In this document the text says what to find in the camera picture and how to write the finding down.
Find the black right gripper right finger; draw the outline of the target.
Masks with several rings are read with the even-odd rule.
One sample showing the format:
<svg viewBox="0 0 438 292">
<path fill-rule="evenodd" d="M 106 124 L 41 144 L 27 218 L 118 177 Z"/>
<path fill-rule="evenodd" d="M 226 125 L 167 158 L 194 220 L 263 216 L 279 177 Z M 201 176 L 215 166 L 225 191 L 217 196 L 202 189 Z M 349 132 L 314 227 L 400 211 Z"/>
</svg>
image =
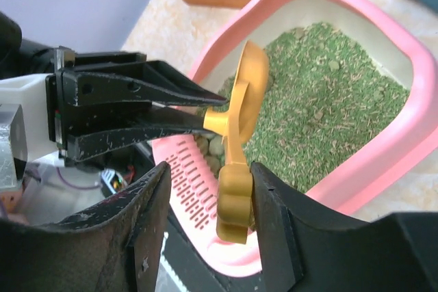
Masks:
<svg viewBox="0 0 438 292">
<path fill-rule="evenodd" d="M 268 291 L 436 291 L 437 214 L 391 213 L 374 222 L 341 214 L 250 167 Z"/>
</svg>

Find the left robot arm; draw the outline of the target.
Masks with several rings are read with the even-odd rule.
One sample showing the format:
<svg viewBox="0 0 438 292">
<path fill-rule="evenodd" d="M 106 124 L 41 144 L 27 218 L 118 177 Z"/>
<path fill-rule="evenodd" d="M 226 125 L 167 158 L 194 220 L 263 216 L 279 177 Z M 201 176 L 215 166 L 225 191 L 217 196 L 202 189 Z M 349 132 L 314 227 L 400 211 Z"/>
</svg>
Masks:
<svg viewBox="0 0 438 292">
<path fill-rule="evenodd" d="M 226 98 L 143 53 L 78 53 L 24 39 L 1 16 L 1 155 L 24 165 L 51 152 L 89 161 L 140 142 L 203 131 L 184 107 Z"/>
</svg>

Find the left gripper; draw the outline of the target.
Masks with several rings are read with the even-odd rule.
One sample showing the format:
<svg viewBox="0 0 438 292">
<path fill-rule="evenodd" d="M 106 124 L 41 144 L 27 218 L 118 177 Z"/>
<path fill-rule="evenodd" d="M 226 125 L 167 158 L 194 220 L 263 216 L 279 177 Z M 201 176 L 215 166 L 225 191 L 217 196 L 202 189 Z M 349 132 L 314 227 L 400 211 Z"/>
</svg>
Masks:
<svg viewBox="0 0 438 292">
<path fill-rule="evenodd" d="M 111 113 L 95 121 L 73 118 L 76 106 L 126 102 L 163 105 L 224 105 L 228 100 L 202 88 L 164 61 L 141 53 L 76 53 L 53 50 L 54 73 L 46 78 L 49 139 L 70 165 L 112 150 L 173 135 L 209 133 L 203 117 L 178 109 Z"/>
</svg>

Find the pink litter box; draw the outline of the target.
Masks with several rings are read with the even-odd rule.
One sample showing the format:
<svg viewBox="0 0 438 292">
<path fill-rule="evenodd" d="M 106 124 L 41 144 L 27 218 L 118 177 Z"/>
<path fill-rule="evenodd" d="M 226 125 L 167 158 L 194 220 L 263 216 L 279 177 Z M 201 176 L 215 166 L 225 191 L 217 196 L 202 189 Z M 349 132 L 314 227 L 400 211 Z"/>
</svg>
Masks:
<svg viewBox="0 0 438 292">
<path fill-rule="evenodd" d="M 264 47 L 288 29 L 319 21 L 356 40 L 384 73 L 411 91 L 382 133 L 308 192 L 314 200 L 350 215 L 437 147 L 437 63 L 402 25 L 368 0 L 251 0 L 205 47 L 188 76 L 215 90 L 235 72 L 247 40 Z M 170 205 L 203 260 L 231 277 L 258 273 L 256 234 L 244 245 L 225 243 L 216 235 L 218 183 L 193 138 L 161 138 L 152 147 L 156 162 L 170 164 Z"/>
</svg>

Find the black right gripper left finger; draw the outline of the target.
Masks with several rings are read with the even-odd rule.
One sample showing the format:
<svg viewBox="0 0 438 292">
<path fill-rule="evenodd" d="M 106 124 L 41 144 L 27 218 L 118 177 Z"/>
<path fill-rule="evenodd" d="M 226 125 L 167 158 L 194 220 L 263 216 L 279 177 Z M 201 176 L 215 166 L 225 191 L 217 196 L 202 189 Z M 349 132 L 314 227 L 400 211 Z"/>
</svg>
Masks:
<svg viewBox="0 0 438 292">
<path fill-rule="evenodd" d="M 1 220 L 2 291 L 154 291 L 170 166 L 58 223 Z"/>
</svg>

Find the yellow plastic litter scoop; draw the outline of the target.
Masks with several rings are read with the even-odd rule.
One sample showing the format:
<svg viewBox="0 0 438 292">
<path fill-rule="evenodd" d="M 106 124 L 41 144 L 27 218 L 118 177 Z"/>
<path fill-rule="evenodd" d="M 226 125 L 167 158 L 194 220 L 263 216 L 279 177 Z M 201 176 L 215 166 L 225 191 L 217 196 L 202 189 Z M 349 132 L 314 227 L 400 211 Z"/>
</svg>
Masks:
<svg viewBox="0 0 438 292">
<path fill-rule="evenodd" d="M 245 244 L 252 208 L 253 176 L 242 145 L 252 137 L 268 84 L 269 60 L 252 41 L 242 49 L 229 108 L 208 108 L 203 127 L 222 136 L 225 165 L 218 175 L 216 233 L 226 242 Z"/>
</svg>

